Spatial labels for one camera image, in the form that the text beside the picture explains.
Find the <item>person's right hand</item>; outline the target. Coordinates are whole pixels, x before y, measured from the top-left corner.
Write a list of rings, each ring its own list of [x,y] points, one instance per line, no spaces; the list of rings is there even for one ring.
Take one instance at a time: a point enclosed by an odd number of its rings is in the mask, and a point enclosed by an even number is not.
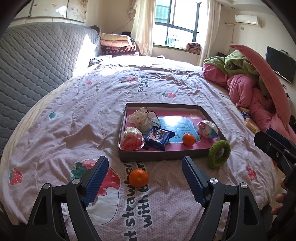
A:
[[[282,190],[287,191],[287,188],[286,188],[286,186],[284,184],[284,178],[281,179],[280,186],[281,186]],[[275,207],[275,208],[272,208],[272,210],[271,210],[272,215],[278,215],[280,213],[280,211],[282,209],[282,206],[283,206],[283,203],[285,201],[286,194],[287,193],[280,193],[280,194],[276,195],[275,201],[276,201],[276,203],[279,203],[280,205]]]

